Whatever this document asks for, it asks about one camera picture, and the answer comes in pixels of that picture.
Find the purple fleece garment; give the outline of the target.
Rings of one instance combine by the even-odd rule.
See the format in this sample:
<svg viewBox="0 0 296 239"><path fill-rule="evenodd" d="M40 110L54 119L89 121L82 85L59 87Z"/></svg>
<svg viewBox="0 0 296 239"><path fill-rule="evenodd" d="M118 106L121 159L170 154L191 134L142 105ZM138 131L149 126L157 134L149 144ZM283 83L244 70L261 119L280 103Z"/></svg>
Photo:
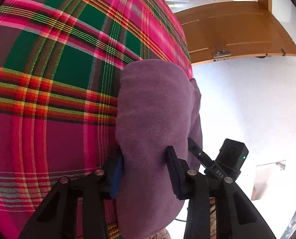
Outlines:
<svg viewBox="0 0 296 239"><path fill-rule="evenodd" d="M178 158L199 169L187 140L202 143L200 100L196 81L176 64L147 59L124 67L115 124L124 157L116 199L123 238L150 238L180 213L184 202L173 192L165 150L173 146Z"/></svg>

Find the wooden room door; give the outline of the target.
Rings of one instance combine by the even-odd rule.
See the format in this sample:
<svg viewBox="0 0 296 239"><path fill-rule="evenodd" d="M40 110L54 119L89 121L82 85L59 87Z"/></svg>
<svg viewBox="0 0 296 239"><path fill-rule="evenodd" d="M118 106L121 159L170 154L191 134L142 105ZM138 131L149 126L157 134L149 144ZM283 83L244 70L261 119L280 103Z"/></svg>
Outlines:
<svg viewBox="0 0 296 239"><path fill-rule="evenodd" d="M296 44L272 13L258 2L220 2L176 12L192 65L246 57L293 56ZM213 59L216 42L231 56Z"/></svg>

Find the pink plaid tablecloth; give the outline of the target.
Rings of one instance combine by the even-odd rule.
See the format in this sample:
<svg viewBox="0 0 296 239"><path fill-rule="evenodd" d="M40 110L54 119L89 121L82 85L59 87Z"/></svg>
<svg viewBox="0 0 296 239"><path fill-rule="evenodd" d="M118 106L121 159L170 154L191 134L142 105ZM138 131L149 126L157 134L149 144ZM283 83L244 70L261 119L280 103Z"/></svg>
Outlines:
<svg viewBox="0 0 296 239"><path fill-rule="evenodd" d="M164 0L0 0L0 233L17 238L61 176L115 145L123 68L161 59L192 77Z"/></svg>

